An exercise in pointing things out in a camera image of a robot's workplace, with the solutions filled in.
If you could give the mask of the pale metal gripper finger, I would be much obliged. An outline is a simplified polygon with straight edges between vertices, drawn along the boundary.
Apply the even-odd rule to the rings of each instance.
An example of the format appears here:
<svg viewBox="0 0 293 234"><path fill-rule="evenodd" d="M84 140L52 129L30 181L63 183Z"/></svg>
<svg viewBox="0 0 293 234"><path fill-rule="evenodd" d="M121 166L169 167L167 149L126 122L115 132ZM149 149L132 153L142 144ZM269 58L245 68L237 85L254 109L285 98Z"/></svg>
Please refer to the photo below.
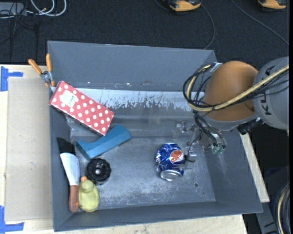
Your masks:
<svg viewBox="0 0 293 234"><path fill-rule="evenodd" d="M184 122L179 122L175 124L174 130L172 132L172 140L177 141L181 134L187 132L188 126Z"/></svg>
<svg viewBox="0 0 293 234"><path fill-rule="evenodd" d="M186 148L185 158L184 158L184 165L185 169L192 169L196 162L197 153L194 151L192 147Z"/></svg>

